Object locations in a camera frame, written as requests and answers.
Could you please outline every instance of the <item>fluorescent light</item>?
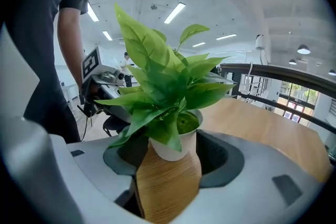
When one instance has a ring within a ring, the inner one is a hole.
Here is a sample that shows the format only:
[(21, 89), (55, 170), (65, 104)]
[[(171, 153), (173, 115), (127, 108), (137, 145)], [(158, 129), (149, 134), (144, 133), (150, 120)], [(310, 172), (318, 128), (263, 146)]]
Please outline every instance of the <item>fluorescent light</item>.
[(88, 14), (90, 15), (91, 19), (94, 21), (94, 22), (98, 22), (99, 19), (98, 17), (95, 15), (93, 9), (91, 8), (90, 4), (88, 3)]
[(224, 39), (224, 38), (235, 37), (235, 36), (237, 36), (237, 35), (236, 34), (232, 34), (232, 35), (228, 35), (228, 36), (217, 37), (216, 40), (221, 40), (221, 39)]
[(165, 24), (169, 24), (177, 14), (180, 13), (181, 10), (183, 10), (185, 7), (185, 4), (183, 3), (178, 3), (178, 5), (173, 9), (173, 11), (169, 14), (167, 19), (164, 21)]
[(103, 34), (106, 36), (106, 38), (111, 41), (112, 38), (110, 37), (109, 33), (107, 33), (107, 31), (103, 31)]
[(329, 71), (328, 74), (329, 74), (329, 75), (332, 75), (332, 76), (336, 76), (336, 72), (335, 72), (334, 69), (330, 69), (330, 71)]
[(204, 44), (205, 44), (205, 42), (201, 42), (201, 43), (198, 43), (196, 45), (193, 45), (193, 47), (197, 47), (197, 46), (204, 45)]

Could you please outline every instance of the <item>ceiling light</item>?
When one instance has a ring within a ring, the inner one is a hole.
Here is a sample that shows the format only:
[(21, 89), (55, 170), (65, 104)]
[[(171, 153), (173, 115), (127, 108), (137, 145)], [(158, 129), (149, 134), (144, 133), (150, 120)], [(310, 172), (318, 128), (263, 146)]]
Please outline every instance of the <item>ceiling light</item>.
[(311, 51), (305, 44), (301, 44), (298, 48), (298, 53), (300, 54), (309, 54)]
[(221, 39), (224, 39), (224, 38), (235, 37), (235, 36), (237, 36), (237, 35), (236, 34), (232, 34), (232, 35), (228, 35), (228, 36), (217, 37), (216, 40), (221, 40)]
[(193, 45), (193, 47), (197, 47), (197, 46), (204, 45), (204, 44), (205, 44), (205, 42), (201, 42), (201, 43), (198, 43), (196, 45)]
[(185, 4), (183, 3), (178, 3), (178, 5), (173, 9), (173, 11), (169, 14), (167, 19), (164, 21), (165, 24), (169, 24), (177, 14), (180, 13), (181, 10), (183, 10), (185, 7)]
[(335, 72), (334, 69), (330, 69), (330, 71), (329, 71), (328, 74), (329, 74), (329, 75), (332, 75), (332, 76), (336, 76), (336, 72)]
[(296, 61), (295, 61), (294, 59), (290, 59), (290, 60), (289, 60), (289, 63), (290, 63), (291, 65), (296, 65)]
[(106, 36), (106, 38), (111, 41), (112, 38), (110, 37), (109, 33), (107, 33), (107, 31), (103, 31), (103, 34)]
[(94, 22), (98, 22), (99, 19), (98, 17), (95, 15), (93, 9), (91, 8), (90, 4), (88, 3), (88, 14), (90, 15), (91, 19), (94, 21)]

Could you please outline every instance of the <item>wooden table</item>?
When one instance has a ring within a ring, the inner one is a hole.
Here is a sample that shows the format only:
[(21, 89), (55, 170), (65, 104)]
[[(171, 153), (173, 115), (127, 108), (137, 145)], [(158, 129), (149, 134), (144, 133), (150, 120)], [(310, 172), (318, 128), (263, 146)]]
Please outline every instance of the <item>wooden table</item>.
[[(201, 110), (201, 129), (222, 132), (270, 145), (324, 182), (330, 172), (327, 151), (316, 131), (270, 111), (233, 98)], [(201, 178), (195, 152), (166, 162), (151, 145), (137, 172), (140, 201), (146, 220), (168, 223), (194, 199)]]

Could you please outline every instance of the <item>window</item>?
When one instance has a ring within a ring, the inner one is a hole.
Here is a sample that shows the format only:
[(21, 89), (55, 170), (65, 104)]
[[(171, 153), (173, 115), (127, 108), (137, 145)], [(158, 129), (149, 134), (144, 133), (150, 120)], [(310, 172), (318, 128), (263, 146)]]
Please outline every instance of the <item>window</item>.
[[(283, 81), (278, 103), (312, 116), (319, 92), (294, 83)], [(290, 111), (275, 109), (275, 113), (307, 126), (309, 121)]]
[(292, 117), (292, 121), (299, 122), (299, 120), (300, 120), (300, 116), (294, 114)]
[(319, 96), (319, 92), (318, 91), (314, 91), (314, 90), (309, 90), (309, 94), (308, 94), (308, 103), (316, 105), (317, 102), (317, 97)]
[(284, 117), (290, 119), (292, 117), (292, 113), (286, 111)]
[(280, 116), (283, 116), (283, 112), (284, 112), (284, 110), (283, 109), (279, 109), (279, 108), (275, 108), (275, 110), (274, 110), (274, 113), (277, 113)]
[(297, 85), (297, 84), (292, 84), (292, 88), (290, 91), (291, 97), (306, 102), (308, 98), (308, 93), (309, 93), (308, 88)]
[(282, 97), (279, 97), (279, 99), (278, 99), (278, 103), (279, 103), (279, 104), (283, 104), (283, 105), (287, 105), (287, 99), (282, 98)]
[(284, 95), (289, 95), (291, 86), (292, 86), (292, 83), (289, 83), (287, 81), (283, 81), (282, 84), (281, 84), (280, 93), (282, 93)]
[(304, 114), (308, 114), (310, 116), (313, 116), (314, 110), (310, 109), (310, 108), (305, 108), (305, 110), (303, 112), (304, 112)]

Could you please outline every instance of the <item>green leaf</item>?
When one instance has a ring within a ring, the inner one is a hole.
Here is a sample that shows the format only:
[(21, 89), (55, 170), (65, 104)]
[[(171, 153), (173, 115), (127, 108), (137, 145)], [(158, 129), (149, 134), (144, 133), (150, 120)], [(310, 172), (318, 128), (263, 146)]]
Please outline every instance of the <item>green leaf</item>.
[(120, 133), (119, 133), (119, 137), (117, 140), (115, 140), (111, 145), (109, 145), (108, 148), (110, 147), (114, 147), (114, 146), (121, 146), (123, 144), (125, 144), (127, 142), (128, 139), (130, 139), (130, 135), (127, 136), (127, 132), (129, 130), (130, 126), (126, 126)]
[(145, 72), (130, 67), (130, 72), (140, 84), (142, 90), (159, 106), (170, 106), (180, 101), (186, 92), (187, 70), (182, 72), (166, 68), (164, 72)]
[(201, 109), (212, 105), (225, 96), (234, 84), (198, 83), (187, 90), (187, 109)]
[(205, 77), (197, 81), (197, 83), (218, 83), (218, 82), (225, 82), (226, 84), (234, 83), (232, 80), (224, 79), (220, 75), (217, 75), (212, 72), (209, 72), (208, 74), (205, 75)]
[(119, 92), (121, 95), (125, 95), (129, 93), (134, 93), (134, 92), (143, 92), (143, 90), (141, 86), (129, 87), (129, 88), (120, 87)]
[(164, 42), (166, 42), (167, 41), (167, 38), (166, 38), (166, 36), (162, 33), (162, 32), (160, 32), (159, 30), (156, 30), (156, 29), (152, 29), (155, 33), (157, 33), (161, 38), (162, 38), (162, 40), (164, 41)]
[(169, 108), (170, 107), (166, 107), (159, 110), (154, 107), (152, 109), (135, 109), (132, 114), (131, 125), (127, 132), (127, 136), (132, 135), (138, 129), (151, 122), (155, 117), (161, 115)]
[(170, 55), (169, 55), (169, 63), (167, 64), (167, 67), (177, 72), (181, 72), (183, 69), (185, 69), (185, 65), (181, 62), (181, 60), (176, 56), (173, 49), (169, 46), (168, 46), (168, 51)]
[(152, 120), (148, 124), (145, 134), (169, 148), (181, 152), (182, 145), (176, 125), (177, 114), (178, 110), (172, 110), (162, 120)]
[(192, 56), (186, 57), (186, 60), (188, 62), (188, 65), (191, 65), (192, 63), (205, 60), (206, 57), (208, 57), (208, 55), (209, 54), (192, 55)]
[(153, 30), (134, 20), (116, 3), (114, 11), (125, 41), (126, 51), (133, 62), (142, 69), (149, 69), (153, 62), (166, 66), (169, 62), (169, 52), (162, 38)]
[(103, 105), (132, 106), (139, 109), (151, 108), (154, 104), (153, 100), (145, 92), (134, 92), (110, 100), (95, 100), (95, 102)]
[(185, 59), (182, 54), (180, 54), (178, 51), (175, 51), (174, 53), (175, 53), (176, 57), (178, 57), (179, 60), (184, 64), (184, 66), (188, 66), (189, 65), (187, 59)]
[(187, 39), (191, 38), (192, 36), (208, 30), (210, 30), (210, 28), (207, 28), (204, 25), (195, 24), (188, 26), (187, 28), (184, 29), (184, 31), (180, 36), (180, 45)]
[(188, 71), (189, 76), (193, 79), (199, 79), (204, 77), (206, 74), (209, 73), (211, 69), (213, 69), (217, 64), (219, 64), (224, 58), (208, 58), (206, 60), (201, 60), (198, 62), (194, 62), (189, 65)]
[(200, 125), (198, 118), (191, 112), (185, 111), (177, 116), (176, 125), (179, 134), (186, 134), (195, 129)]

